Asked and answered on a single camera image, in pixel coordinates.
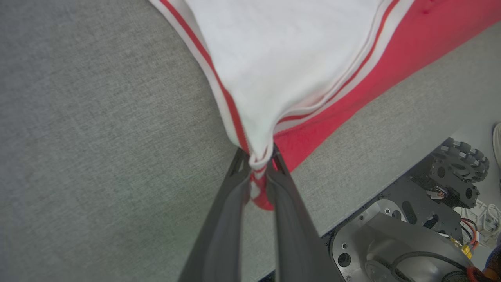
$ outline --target red stripe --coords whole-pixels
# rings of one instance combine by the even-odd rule
[[[243,131],[242,127],[242,122],[240,120],[240,116],[238,114],[238,111],[236,109],[235,101],[233,101],[233,98],[229,94],[228,90],[223,86],[221,80],[219,79],[219,76],[217,75],[216,69],[214,68],[214,65],[212,63],[212,59],[209,56],[209,53],[205,50],[203,47],[202,43],[200,40],[198,40],[197,36],[191,30],[189,25],[186,23],[186,21],[183,19],[181,14],[174,8],[174,6],[169,3],[167,0],[160,0],[162,4],[170,11],[170,13],[176,18],[177,22],[183,27],[184,31],[190,39],[193,41],[193,44],[195,44],[196,48],[200,52],[200,54],[203,56],[207,64],[209,64],[210,68],[214,72],[214,76],[216,77],[217,83],[219,84],[219,87],[221,88],[222,94],[226,100],[226,104],[228,105],[229,113],[231,115],[231,118],[233,120],[233,125],[235,126],[235,131],[236,131],[236,137],[238,138],[238,142],[240,143],[240,146],[244,151],[249,153],[248,145],[247,145],[247,140],[245,138],[245,133]]]
[[[332,97],[330,97],[325,103],[328,103],[330,100],[332,100],[339,92],[341,92],[341,90],[343,90],[343,88],[348,84],[350,83],[356,76],[357,74],[360,72],[360,70],[364,67],[364,65],[367,63],[367,61],[370,59],[370,57],[372,56],[372,53],[374,53],[374,49],[376,48],[376,43],[377,41],[379,40],[379,36],[381,35],[381,32],[383,31],[383,28],[384,28],[384,23],[386,22],[386,19],[388,18],[388,16],[390,15],[391,11],[393,10],[393,8],[397,5],[399,0],[393,0],[390,4],[390,6],[388,6],[388,8],[386,9],[386,11],[384,12],[384,15],[383,15],[383,18],[381,19],[381,24],[379,25],[379,29],[377,31],[377,34],[376,34],[376,40],[374,41],[374,44],[372,45],[372,48],[371,50],[369,51],[369,54],[367,54],[367,56],[365,57],[365,59],[362,61],[362,64],[358,67],[357,71],[355,71],[355,73],[343,84],[343,86],[341,86],[341,88],[338,90],[338,92],[336,92],[336,94],[332,95]],[[287,116],[287,117],[284,117],[282,118],[279,123],[281,122],[284,122],[284,121],[289,121],[289,120],[297,120],[297,119],[302,119],[302,118],[305,118],[307,116],[309,116],[310,114],[313,114],[315,111],[311,112],[311,113],[307,113],[307,114],[301,114],[301,115],[291,115],[291,116]]]

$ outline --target hole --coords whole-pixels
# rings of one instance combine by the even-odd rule
[[[410,205],[409,201],[404,201],[402,203],[402,211],[405,214],[405,217],[407,218],[407,222],[410,224],[416,224],[417,222],[417,217],[416,213],[412,209],[412,206]]]
[[[471,197],[472,197],[472,196],[473,196],[473,191],[472,191],[470,188],[468,188],[468,189],[466,190],[466,197],[467,197],[468,199],[471,199]]]
[[[402,220],[402,214],[399,211],[393,211],[393,213],[391,214],[391,217],[394,217],[398,220]]]
[[[445,176],[445,168],[439,167],[437,170],[438,177],[443,178]]]
[[[436,223],[438,222],[438,215],[434,214],[430,219],[428,219],[424,224],[423,227],[426,227],[428,229],[432,228]]]
[[[455,168],[457,168],[459,170],[465,170],[466,169],[464,166],[458,165],[458,164],[451,164],[451,166],[453,166],[453,167],[455,167]]]
[[[338,256],[338,264],[341,267],[347,267],[351,263],[351,256],[347,253],[342,253]]]
[[[439,159],[442,159],[442,160],[445,160],[447,159],[446,156],[442,155],[442,154],[439,154],[439,153],[431,153],[434,157],[436,158],[439,158]]]

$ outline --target white cable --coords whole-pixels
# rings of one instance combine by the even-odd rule
[[[488,222],[486,223],[487,217],[490,216],[492,220],[497,221],[494,224],[490,224],[490,226],[495,225],[495,229],[492,231],[486,229],[486,224],[489,224]],[[482,224],[482,235],[484,237],[488,237],[494,242],[497,241],[497,237],[499,236],[499,233],[501,232],[501,211],[497,208],[496,205],[490,204],[488,205],[487,209],[485,210],[485,216],[483,217],[483,224]],[[489,245],[486,245],[484,243],[481,243],[482,246],[485,247],[492,247]]]

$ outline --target gray fabric surface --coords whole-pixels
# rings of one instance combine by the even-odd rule
[[[498,24],[370,103],[294,172],[327,231],[499,96]],[[0,3],[0,281],[174,281],[235,147],[146,0]],[[274,268],[248,205],[242,280]]]

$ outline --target white cloth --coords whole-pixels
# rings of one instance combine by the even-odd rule
[[[199,61],[229,138],[240,147],[248,143],[255,170],[271,156],[274,132],[318,114],[370,72],[413,2],[150,1]],[[225,90],[218,78],[231,95],[239,120],[231,114],[233,102],[226,97],[224,103]],[[280,122],[298,115],[304,117]],[[244,137],[237,136],[239,126]]]
[[[187,0],[258,159],[274,127],[307,113],[372,46],[392,0]]]

